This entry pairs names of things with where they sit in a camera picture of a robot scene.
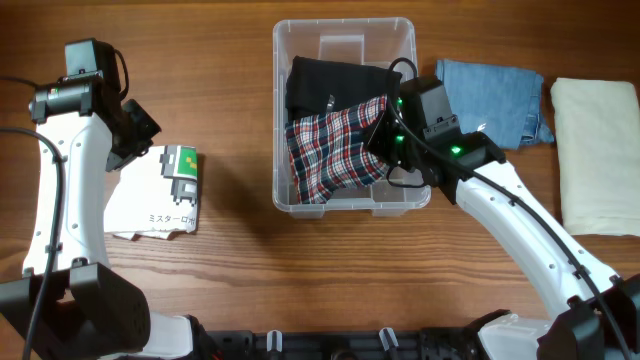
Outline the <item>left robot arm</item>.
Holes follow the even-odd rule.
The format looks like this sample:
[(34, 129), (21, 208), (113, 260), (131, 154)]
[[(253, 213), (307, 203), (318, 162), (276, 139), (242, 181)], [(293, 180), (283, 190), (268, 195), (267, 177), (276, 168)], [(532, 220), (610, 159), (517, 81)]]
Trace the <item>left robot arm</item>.
[(121, 52), (88, 38), (65, 47), (66, 73), (36, 85), (26, 135), (40, 144), (36, 223), (1, 312), (24, 358), (199, 359), (206, 333), (190, 316), (152, 312), (109, 266), (105, 176), (145, 155), (159, 125), (128, 97)]

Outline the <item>red plaid shirt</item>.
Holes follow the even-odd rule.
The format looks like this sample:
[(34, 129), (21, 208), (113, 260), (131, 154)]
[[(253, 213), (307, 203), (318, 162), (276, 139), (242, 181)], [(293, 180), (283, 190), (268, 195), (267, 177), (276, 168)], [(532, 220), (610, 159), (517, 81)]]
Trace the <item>red plaid shirt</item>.
[(301, 204), (324, 204), (340, 189), (359, 189), (388, 166), (365, 148), (365, 132), (386, 110), (384, 95), (348, 109), (311, 115), (285, 127), (294, 185)]

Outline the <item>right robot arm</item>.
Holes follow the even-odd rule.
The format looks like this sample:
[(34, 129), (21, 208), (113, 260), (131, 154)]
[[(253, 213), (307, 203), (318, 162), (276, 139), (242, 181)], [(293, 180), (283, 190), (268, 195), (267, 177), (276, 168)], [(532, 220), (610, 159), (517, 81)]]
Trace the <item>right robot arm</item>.
[(585, 250), (534, 198), (484, 133), (464, 134), (436, 77), (386, 80), (385, 112), (368, 151), (417, 171), (498, 241), (541, 298), (547, 320), (496, 312), (473, 335), (488, 359), (636, 359), (639, 279), (621, 278)]

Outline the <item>white printed t-shirt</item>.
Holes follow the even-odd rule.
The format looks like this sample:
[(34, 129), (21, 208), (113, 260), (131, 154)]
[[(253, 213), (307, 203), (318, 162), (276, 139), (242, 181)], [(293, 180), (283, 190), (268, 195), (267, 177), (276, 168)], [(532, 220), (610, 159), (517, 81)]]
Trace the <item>white printed t-shirt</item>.
[(197, 151), (187, 145), (153, 146), (120, 172), (104, 212), (107, 234), (167, 239), (193, 233), (198, 222)]

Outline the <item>black garment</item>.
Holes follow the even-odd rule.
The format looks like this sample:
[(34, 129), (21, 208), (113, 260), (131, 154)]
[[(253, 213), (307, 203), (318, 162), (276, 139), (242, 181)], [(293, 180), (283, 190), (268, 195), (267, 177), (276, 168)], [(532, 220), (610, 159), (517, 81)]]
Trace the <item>black garment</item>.
[(348, 109), (399, 87), (402, 74), (368, 65), (296, 56), (286, 82), (288, 121)]

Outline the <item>blue denim jeans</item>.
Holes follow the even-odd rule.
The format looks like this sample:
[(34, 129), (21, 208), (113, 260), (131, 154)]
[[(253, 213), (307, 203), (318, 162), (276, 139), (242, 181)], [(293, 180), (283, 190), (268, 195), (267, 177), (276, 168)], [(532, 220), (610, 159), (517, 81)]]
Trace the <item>blue denim jeans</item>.
[(537, 72), (442, 59), (435, 75), (462, 132), (480, 131), (509, 150), (554, 141), (541, 110), (544, 78)]

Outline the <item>cream cloth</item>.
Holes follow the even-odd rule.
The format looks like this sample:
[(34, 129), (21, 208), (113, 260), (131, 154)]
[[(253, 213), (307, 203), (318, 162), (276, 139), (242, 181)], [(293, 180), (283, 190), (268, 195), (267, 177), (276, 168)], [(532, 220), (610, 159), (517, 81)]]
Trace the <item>cream cloth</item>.
[(639, 101), (624, 81), (559, 78), (550, 90), (563, 226), (639, 234)]

